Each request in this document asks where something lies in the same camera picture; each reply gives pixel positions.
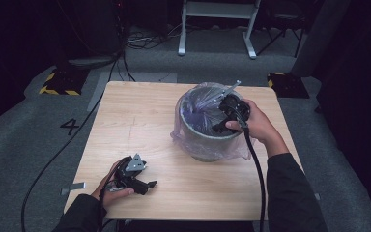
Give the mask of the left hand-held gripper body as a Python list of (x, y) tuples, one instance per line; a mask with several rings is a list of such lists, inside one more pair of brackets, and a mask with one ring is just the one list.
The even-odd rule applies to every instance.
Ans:
[(117, 189), (133, 189), (135, 193), (146, 194), (149, 184), (136, 179), (136, 176), (145, 169), (145, 164), (146, 161), (138, 154), (121, 159), (114, 173), (114, 186)]

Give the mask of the black tripod stand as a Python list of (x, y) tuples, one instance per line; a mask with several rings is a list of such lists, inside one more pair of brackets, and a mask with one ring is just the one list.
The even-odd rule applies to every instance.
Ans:
[[(294, 53), (294, 57), (298, 57), (300, 45), (305, 31), (304, 15), (270, 14), (266, 20), (264, 28), (266, 29), (271, 40), (257, 52), (258, 55), (265, 51), (278, 38), (284, 36), (288, 30), (291, 30), (298, 40)], [(271, 35), (272, 28), (279, 30), (279, 33), (274, 37)]]

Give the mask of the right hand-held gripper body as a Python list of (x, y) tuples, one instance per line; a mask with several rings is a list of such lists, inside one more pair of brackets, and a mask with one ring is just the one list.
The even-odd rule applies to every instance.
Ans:
[(225, 119), (237, 121), (241, 129), (247, 130), (248, 125), (246, 121), (250, 116), (250, 107), (233, 93), (234, 89), (240, 84), (241, 82), (237, 80), (234, 85), (216, 94), (213, 101), (217, 103), (217, 108), (226, 115)]

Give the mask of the person's right hand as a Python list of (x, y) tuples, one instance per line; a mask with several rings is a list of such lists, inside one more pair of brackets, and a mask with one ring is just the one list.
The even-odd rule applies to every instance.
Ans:
[(268, 157), (289, 153), (289, 149), (278, 130), (273, 126), (267, 115), (252, 100), (244, 99), (250, 108), (247, 125), (251, 137), (261, 142)]

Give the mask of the person's left hand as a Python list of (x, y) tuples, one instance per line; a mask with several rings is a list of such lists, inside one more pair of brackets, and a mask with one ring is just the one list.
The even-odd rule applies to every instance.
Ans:
[[(119, 163), (118, 161), (113, 163), (109, 172), (102, 178), (98, 187), (91, 194), (92, 197), (94, 197), (97, 200), (100, 199), (100, 192), (103, 189), (103, 187), (105, 186), (105, 184), (108, 183), (110, 180), (112, 180), (114, 178), (113, 172), (114, 172), (114, 169), (115, 169), (115, 167), (118, 163)], [(114, 191), (114, 192), (110, 192), (110, 191), (107, 190), (104, 193), (104, 196), (103, 196), (103, 199), (102, 199), (103, 206), (104, 207), (109, 207), (113, 202), (117, 201), (118, 199), (123, 198), (123, 197), (127, 197), (127, 196), (132, 195), (132, 194), (134, 194), (134, 189), (133, 188), (123, 188), (121, 190)]]

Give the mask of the white metal stand frame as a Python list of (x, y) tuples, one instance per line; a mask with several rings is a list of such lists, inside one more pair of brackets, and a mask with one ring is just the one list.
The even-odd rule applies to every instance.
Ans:
[(189, 17), (215, 17), (231, 19), (248, 19), (247, 30), (243, 31), (243, 41), (250, 59), (257, 57), (251, 42), (251, 33), (256, 20), (262, 0), (253, 0), (253, 3), (217, 3), (196, 2), (194, 0), (183, 0), (182, 6), (182, 29), (179, 40), (178, 54), (186, 54), (186, 20)]

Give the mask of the dark equipment rack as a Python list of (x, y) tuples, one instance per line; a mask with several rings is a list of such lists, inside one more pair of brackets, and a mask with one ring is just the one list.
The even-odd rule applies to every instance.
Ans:
[(119, 59), (122, 38), (111, 0), (56, 0), (56, 3), (85, 51), (103, 58), (93, 67)]

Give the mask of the black yellow striped base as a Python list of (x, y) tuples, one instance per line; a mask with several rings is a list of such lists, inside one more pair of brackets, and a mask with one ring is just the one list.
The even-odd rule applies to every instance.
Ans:
[(291, 73), (271, 72), (267, 76), (267, 81), (279, 98), (309, 98), (302, 80)]
[(68, 70), (54, 69), (47, 77), (39, 93), (79, 96), (82, 94), (82, 88), (88, 74), (88, 70), (76, 68)]

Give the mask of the grey pillar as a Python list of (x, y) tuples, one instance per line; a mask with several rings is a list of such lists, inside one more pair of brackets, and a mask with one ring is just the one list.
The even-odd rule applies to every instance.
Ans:
[(315, 71), (334, 36), (351, 0), (325, 0), (291, 69), (296, 77), (308, 77)]

